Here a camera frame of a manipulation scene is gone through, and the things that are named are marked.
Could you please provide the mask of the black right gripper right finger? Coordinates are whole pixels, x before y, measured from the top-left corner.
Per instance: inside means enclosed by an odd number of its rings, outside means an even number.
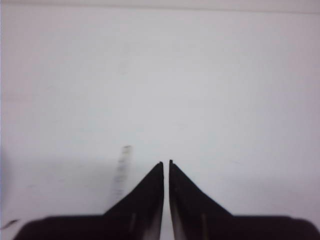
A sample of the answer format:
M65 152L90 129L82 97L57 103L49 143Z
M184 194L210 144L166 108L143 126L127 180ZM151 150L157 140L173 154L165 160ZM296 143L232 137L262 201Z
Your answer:
M201 191L171 160L169 205L177 240L318 240L308 220L281 215L234 215Z

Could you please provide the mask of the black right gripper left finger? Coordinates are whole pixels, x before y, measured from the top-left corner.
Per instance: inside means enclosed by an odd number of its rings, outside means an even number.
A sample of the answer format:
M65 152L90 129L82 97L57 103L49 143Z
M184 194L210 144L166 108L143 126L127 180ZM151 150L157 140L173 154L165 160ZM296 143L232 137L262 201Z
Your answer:
M164 205L164 166L157 163L138 185L98 215L49 216L26 223L16 240L158 240Z

